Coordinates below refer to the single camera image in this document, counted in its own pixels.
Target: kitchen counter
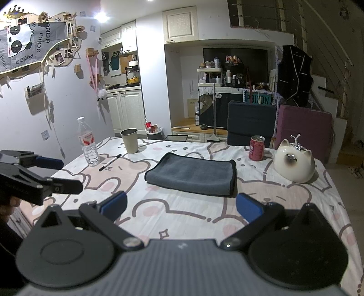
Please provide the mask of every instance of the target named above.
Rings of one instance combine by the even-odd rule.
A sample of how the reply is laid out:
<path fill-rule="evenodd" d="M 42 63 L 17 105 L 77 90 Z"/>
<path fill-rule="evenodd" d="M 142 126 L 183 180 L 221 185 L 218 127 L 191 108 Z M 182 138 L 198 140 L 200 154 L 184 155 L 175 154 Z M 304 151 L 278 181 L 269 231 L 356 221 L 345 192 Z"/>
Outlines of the kitchen counter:
<path fill-rule="evenodd" d="M 120 86 L 119 88 L 108 90 L 107 93 L 111 94 L 111 93 L 116 93 L 116 92 L 119 92 L 119 91 L 139 90 L 139 89 L 142 89 L 141 85 L 130 86 L 130 87 L 127 87 L 126 85 L 123 85 L 123 86 Z"/>
<path fill-rule="evenodd" d="M 184 118 L 182 119 L 177 126 L 185 126 L 185 127 L 189 127 L 189 129 L 181 129 L 181 128 L 176 128 L 175 126 L 172 127 L 172 131 L 175 132 L 190 132 L 190 133 L 204 133 L 204 134 L 213 134 L 214 129 L 213 128 L 209 128 L 205 131 L 203 131 L 199 126 L 195 125 L 195 120 L 193 118 Z M 225 129 L 216 129 L 216 134 L 217 135 L 223 135 L 223 136 L 227 136 L 228 132 Z"/>

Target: red soda can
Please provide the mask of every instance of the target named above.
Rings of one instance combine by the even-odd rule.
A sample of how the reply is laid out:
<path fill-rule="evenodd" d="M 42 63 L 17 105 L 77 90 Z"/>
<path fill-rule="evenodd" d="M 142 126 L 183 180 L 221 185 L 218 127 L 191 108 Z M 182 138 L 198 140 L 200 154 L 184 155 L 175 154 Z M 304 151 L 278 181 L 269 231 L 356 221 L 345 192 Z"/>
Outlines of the red soda can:
<path fill-rule="evenodd" d="M 249 159 L 253 161 L 263 160 L 265 148 L 265 137 L 252 136 L 250 139 Z"/>

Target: pink cushion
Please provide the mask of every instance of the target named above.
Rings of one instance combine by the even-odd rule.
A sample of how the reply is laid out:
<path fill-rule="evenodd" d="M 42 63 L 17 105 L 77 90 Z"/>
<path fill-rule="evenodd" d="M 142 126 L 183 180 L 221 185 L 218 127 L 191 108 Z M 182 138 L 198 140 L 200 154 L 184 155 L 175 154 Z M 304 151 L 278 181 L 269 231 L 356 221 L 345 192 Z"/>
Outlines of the pink cushion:
<path fill-rule="evenodd" d="M 298 142 L 310 149 L 314 158 L 324 163 L 332 138 L 331 123 L 331 113 L 281 105 L 274 148 L 278 149 L 284 139 L 293 142 L 290 136 L 300 133 Z"/>

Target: panda poster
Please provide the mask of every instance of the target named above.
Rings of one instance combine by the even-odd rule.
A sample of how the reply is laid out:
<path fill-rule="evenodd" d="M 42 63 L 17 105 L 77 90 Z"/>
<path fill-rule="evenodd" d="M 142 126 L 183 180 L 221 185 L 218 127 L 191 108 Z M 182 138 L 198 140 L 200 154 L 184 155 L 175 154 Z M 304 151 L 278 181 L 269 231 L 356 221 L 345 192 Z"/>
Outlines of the panda poster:
<path fill-rule="evenodd" d="M 65 22 L 20 24 L 0 30 L 0 74 L 42 62 L 68 39 Z"/>

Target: black screen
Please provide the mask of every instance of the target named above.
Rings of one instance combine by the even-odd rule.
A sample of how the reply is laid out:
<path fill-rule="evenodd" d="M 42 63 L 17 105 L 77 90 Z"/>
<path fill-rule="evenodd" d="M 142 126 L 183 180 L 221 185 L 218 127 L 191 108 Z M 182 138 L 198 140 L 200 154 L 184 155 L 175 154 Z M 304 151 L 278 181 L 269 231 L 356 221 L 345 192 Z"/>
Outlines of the black screen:
<path fill-rule="evenodd" d="M 264 49 L 254 48 L 204 48 L 204 62 L 213 62 L 214 58 L 218 58 L 221 67 L 225 68 L 226 56 L 236 55 L 244 63 L 244 67 L 249 67 L 249 74 L 252 83 L 266 82 L 268 83 L 268 51 Z"/>

